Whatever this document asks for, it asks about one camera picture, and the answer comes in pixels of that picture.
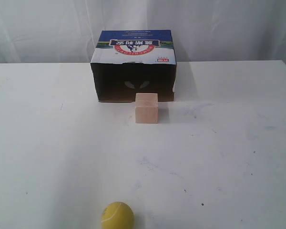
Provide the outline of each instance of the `white curtain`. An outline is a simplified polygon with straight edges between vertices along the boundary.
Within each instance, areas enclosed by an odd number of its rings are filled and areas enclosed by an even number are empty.
[[[0,62],[89,62],[131,29],[171,29],[178,61],[286,63],[286,0],[0,0]]]

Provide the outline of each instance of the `wooden cube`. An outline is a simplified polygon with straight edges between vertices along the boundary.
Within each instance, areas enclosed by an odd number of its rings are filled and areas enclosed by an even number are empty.
[[[158,122],[158,94],[137,93],[135,96],[135,122]]]

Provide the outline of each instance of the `white table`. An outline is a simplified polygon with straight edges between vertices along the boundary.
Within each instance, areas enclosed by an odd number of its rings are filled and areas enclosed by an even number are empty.
[[[88,63],[0,64],[0,229],[99,229],[113,201],[136,229],[286,229],[286,66],[178,64],[156,125]]]

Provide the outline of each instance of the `cardboard box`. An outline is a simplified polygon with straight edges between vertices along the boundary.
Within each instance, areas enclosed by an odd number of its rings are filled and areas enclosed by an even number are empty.
[[[173,101],[176,67],[170,30],[102,31],[91,60],[100,102],[132,102],[136,93]]]

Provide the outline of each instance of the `tennis ball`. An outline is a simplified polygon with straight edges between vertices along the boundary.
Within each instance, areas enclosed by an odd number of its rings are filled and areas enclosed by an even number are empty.
[[[132,209],[123,202],[113,202],[102,213],[102,229],[132,229],[134,215]]]

